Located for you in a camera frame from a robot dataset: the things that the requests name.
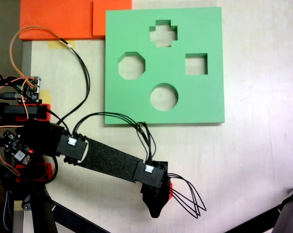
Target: orange foam sheet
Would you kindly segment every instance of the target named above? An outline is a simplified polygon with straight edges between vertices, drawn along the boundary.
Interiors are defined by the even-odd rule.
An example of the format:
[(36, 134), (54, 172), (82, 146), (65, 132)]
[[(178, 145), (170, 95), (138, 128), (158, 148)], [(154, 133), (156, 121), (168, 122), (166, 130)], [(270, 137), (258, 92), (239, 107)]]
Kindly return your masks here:
[(93, 30), (95, 39), (105, 38), (105, 11), (131, 10), (132, 0), (94, 0), (93, 1)]
[[(39, 25), (64, 39), (105, 38), (105, 11), (132, 9), (132, 0), (21, 0), (20, 28)], [(53, 40), (43, 30), (27, 30), (22, 40)]]

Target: square hole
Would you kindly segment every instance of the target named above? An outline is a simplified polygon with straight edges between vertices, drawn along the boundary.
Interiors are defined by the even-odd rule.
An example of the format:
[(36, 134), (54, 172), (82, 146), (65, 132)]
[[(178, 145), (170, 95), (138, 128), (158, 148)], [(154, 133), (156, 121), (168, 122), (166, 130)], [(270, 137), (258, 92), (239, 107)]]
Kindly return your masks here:
[(206, 53), (185, 54), (186, 75), (208, 74), (208, 59)]

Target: black metal leg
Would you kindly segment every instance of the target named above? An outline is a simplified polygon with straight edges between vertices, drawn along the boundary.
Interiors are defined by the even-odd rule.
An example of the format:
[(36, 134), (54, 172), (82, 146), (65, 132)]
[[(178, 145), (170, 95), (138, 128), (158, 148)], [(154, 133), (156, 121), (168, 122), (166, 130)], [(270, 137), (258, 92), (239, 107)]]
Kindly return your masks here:
[(68, 208), (53, 202), (54, 220), (75, 233), (110, 233)]
[(273, 228), (281, 210), (281, 205), (227, 231), (226, 233), (263, 233)]
[(293, 200), (284, 204), (272, 233), (293, 233)]
[(50, 199), (47, 196), (40, 193), (32, 193), (31, 209), (35, 233), (58, 233)]

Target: shape sorter board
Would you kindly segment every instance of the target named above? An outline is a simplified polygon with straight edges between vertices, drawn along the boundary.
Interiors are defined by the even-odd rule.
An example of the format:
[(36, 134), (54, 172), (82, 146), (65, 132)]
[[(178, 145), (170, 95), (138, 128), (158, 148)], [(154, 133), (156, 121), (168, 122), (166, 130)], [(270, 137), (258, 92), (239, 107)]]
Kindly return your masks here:
[[(157, 47), (150, 33), (167, 24), (176, 32), (169, 47)], [(146, 123), (224, 122), (222, 15), (220, 7), (106, 12), (105, 111)], [(119, 74), (126, 56), (137, 56), (145, 71), (135, 80)], [(204, 74), (188, 74), (187, 58), (203, 58)], [(152, 91), (171, 87), (176, 105), (154, 108)], [(125, 122), (105, 117), (106, 124)]]

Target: wire bundle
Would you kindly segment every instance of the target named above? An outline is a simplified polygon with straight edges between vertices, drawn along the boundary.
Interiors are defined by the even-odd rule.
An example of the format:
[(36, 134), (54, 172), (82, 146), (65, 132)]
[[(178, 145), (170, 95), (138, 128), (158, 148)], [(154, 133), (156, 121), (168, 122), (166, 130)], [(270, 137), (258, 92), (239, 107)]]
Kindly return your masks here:
[[(175, 189), (173, 189), (171, 187), (169, 187), (168, 189), (169, 189), (169, 193), (177, 200), (177, 202), (190, 215), (192, 215), (194, 218), (198, 219), (198, 217), (201, 216), (199, 209), (202, 209), (204, 211), (207, 211), (206, 206), (205, 206), (203, 200), (201, 199), (199, 193), (197, 192), (196, 188), (192, 185), (191, 182), (187, 181), (186, 179), (184, 179), (183, 177), (181, 177), (180, 175), (177, 175), (175, 173), (168, 173), (168, 177), (171, 178), (171, 179), (180, 179), (180, 180), (183, 180), (189, 186), (192, 200), (190, 200), (189, 198), (185, 197), (183, 194), (181, 194), (180, 192), (176, 191)], [(202, 206), (198, 205), (198, 201), (197, 200), (200, 200)], [(190, 207), (185, 201), (190, 202), (190, 204), (193, 205), (193, 208)]]
[[(108, 117), (115, 117), (115, 118), (118, 118), (118, 119), (121, 119), (125, 122), (127, 122), (130, 126), (132, 126), (133, 128), (136, 129), (137, 131), (137, 134), (138, 134), (138, 137), (140, 139), (140, 142), (142, 143), (145, 151), (146, 151), (146, 159), (145, 159), (145, 163), (148, 164), (148, 165), (152, 165), (153, 163), (153, 157), (156, 153), (156, 143), (154, 141), (154, 138), (152, 136), (152, 134), (150, 133), (148, 127), (147, 127), (147, 124), (145, 122), (138, 122), (136, 123), (134, 120), (132, 120), (130, 117), (124, 115), (124, 114), (120, 114), (120, 113), (111, 113), (111, 112), (98, 112), (98, 113), (92, 113), (92, 114), (89, 114), (85, 117), (83, 117), (74, 127), (73, 131), (72, 131), (72, 135), (73, 137), (76, 138), (77, 136), (77, 130), (78, 128), (81, 126), (81, 124), (87, 120), (89, 117), (92, 117), (92, 116), (108, 116)], [(153, 145), (154, 145), (154, 153), (152, 153), (152, 142), (153, 142)]]

